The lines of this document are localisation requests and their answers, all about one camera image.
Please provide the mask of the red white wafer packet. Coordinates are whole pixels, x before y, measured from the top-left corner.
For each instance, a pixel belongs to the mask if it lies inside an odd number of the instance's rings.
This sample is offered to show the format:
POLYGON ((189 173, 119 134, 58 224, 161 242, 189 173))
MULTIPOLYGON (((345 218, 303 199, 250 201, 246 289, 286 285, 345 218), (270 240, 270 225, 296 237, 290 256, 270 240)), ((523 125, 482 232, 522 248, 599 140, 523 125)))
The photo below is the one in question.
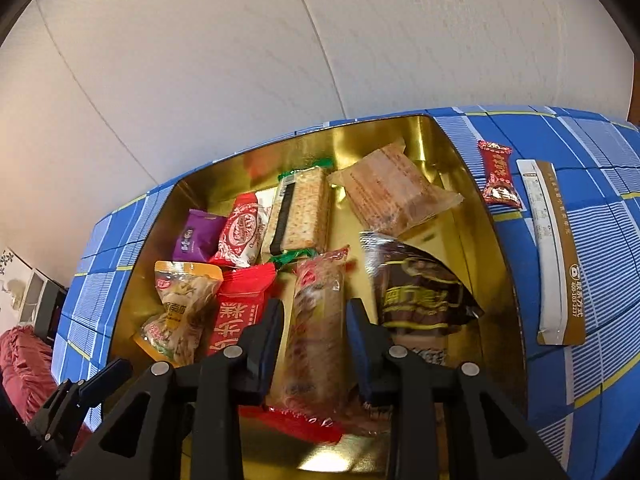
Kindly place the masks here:
POLYGON ((208 262, 244 269, 256 263, 265 227, 265 209, 256 193, 239 195, 221 231, 218 248, 208 262))

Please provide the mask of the green cracker sandwich packet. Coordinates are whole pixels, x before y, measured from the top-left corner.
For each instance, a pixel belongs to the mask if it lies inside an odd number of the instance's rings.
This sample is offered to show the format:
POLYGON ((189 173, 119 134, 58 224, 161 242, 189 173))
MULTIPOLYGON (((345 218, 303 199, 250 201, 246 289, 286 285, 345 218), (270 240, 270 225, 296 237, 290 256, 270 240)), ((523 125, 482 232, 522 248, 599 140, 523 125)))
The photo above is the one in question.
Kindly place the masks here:
POLYGON ((280 268, 326 251, 332 168, 332 160, 322 158, 280 174, 260 248, 262 263, 280 268))

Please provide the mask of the blue plaid tablecloth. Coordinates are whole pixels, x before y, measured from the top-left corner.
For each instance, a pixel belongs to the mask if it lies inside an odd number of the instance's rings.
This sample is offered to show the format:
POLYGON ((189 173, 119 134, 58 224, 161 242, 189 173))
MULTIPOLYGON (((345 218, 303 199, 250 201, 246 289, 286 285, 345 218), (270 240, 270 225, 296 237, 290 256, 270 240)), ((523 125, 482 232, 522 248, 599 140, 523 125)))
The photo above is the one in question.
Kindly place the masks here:
MULTIPOLYGON (((529 419, 574 479, 602 479, 631 449, 639 428, 639 131, 629 122, 572 108, 431 108, 473 178, 483 180, 479 140, 515 158, 555 166, 582 265, 586 341, 543 347, 537 253, 527 210, 491 208, 514 273, 529 367, 529 419)), ((193 200, 175 177, 103 217, 78 263, 55 336, 52 375, 85 379, 106 365, 134 265, 151 244, 173 195, 193 200)))

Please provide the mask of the small red candy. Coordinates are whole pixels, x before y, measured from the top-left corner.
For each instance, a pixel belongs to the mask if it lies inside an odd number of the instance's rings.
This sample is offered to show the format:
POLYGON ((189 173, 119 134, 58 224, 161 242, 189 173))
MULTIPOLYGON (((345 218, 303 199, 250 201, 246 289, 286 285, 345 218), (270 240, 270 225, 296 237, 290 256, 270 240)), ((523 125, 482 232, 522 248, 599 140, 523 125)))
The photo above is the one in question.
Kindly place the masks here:
POLYGON ((489 205, 521 209, 522 202, 513 182, 509 159, 512 150, 495 142, 477 142, 485 170, 483 198, 489 205))

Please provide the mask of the brown pastry clear packet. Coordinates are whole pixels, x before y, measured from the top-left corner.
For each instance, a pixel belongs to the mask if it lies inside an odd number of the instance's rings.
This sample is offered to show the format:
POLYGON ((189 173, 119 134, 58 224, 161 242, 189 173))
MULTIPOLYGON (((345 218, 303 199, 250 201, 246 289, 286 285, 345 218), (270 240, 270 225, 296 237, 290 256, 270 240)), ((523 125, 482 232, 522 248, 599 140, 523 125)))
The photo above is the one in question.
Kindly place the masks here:
POLYGON ((398 237, 463 202, 461 194, 427 180, 405 147, 404 141, 394 141, 329 175, 329 184, 344 188, 369 231, 398 237))

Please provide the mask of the red clear triangular snack packet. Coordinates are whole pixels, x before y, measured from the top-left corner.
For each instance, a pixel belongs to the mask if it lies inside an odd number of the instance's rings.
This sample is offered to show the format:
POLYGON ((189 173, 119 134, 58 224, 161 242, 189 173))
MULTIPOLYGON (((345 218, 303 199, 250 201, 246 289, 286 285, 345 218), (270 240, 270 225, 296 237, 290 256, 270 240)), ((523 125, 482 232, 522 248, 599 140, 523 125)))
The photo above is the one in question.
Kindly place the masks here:
POLYGON ((344 436, 348 256, 343 246, 296 264, 281 380, 271 402, 241 406, 241 417, 311 443, 335 444, 344 436))

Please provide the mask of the gold metal tin box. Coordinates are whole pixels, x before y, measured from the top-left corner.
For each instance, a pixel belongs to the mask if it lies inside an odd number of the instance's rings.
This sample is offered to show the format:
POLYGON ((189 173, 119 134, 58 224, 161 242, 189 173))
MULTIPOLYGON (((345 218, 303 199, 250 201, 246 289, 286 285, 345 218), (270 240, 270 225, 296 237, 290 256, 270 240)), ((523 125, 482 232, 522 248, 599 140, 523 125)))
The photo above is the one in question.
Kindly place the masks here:
MULTIPOLYGON (((456 208, 401 235, 400 239, 439 258, 461 278, 485 314, 449 335, 448 364, 465 361, 482 370, 523 415, 527 415, 527 374, 518 296, 496 226, 468 165, 435 119, 422 115, 355 122, 280 140, 235 154, 182 177, 152 223, 120 302, 108 360, 128 359, 134 379, 152 363, 134 335, 162 310, 154 287, 154 263, 171 256, 190 208, 230 212, 239 194, 272 188, 285 171, 332 159, 343 169, 399 139, 405 154, 430 182, 460 193, 456 208)), ((346 298, 359 297, 371 321, 376 309, 358 235, 364 230, 342 188, 332 191, 329 248, 350 246, 346 298)), ((241 418, 245 479, 384 479, 387 436, 346 434, 340 443, 311 444, 241 418)))

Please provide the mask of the white shelf unit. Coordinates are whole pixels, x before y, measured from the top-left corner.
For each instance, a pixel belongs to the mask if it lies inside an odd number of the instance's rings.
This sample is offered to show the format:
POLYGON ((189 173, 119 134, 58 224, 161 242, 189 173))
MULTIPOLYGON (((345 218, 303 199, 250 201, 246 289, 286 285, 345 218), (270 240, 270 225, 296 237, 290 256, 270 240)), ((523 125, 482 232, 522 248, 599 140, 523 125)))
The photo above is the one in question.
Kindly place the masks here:
POLYGON ((21 302, 18 324, 32 326, 35 335, 53 347, 68 289, 32 269, 21 302))

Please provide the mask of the red sofa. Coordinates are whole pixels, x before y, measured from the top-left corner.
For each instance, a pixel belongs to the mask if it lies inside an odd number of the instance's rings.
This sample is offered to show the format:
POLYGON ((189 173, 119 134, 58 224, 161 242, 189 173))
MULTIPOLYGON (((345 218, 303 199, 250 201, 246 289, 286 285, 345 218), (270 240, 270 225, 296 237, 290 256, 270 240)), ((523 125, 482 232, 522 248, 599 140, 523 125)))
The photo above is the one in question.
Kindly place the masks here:
POLYGON ((32 327, 15 326, 1 335, 1 443, 36 448, 27 424, 58 388, 51 372, 52 348, 32 327))

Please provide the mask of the orange clear nut packet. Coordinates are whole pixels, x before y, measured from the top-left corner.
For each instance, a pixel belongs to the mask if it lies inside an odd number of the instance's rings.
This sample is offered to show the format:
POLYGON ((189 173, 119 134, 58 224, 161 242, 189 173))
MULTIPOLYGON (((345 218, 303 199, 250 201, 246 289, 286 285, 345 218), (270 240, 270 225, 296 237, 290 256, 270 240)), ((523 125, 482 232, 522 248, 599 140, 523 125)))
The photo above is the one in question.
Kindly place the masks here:
POLYGON ((174 367, 191 365, 200 345, 210 306, 224 281, 221 268, 210 263, 158 260, 155 289, 163 311, 152 315, 134 336, 155 361, 174 367))

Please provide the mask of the black yellow chocolate snack packet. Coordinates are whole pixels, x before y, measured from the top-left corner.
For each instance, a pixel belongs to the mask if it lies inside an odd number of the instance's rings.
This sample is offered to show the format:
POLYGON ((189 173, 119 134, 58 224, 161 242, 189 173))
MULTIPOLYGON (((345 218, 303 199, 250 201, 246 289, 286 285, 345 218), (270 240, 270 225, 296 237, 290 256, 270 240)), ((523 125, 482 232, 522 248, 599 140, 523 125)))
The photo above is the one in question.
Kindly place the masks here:
POLYGON ((421 248, 377 232, 362 232, 359 241, 378 325, 424 361, 450 365, 448 337, 484 314, 472 292, 421 248))

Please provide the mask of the white gold long box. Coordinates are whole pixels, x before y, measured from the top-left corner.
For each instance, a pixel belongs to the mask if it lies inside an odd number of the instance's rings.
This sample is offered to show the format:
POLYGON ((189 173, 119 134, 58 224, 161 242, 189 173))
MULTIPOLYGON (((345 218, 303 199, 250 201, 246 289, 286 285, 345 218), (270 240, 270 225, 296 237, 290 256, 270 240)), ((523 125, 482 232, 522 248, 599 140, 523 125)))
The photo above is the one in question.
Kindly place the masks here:
POLYGON ((537 341, 580 346, 586 341, 582 270, 570 219, 551 162, 519 159, 538 250, 540 315, 537 341))

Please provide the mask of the purple snack packet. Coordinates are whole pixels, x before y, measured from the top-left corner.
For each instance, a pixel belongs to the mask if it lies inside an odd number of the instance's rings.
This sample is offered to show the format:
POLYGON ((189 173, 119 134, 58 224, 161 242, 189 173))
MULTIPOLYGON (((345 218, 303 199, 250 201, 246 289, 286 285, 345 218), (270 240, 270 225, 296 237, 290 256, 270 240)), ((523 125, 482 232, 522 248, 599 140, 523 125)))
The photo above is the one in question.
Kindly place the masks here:
POLYGON ((190 209, 172 252, 172 261, 207 262, 216 254, 227 218, 190 209))

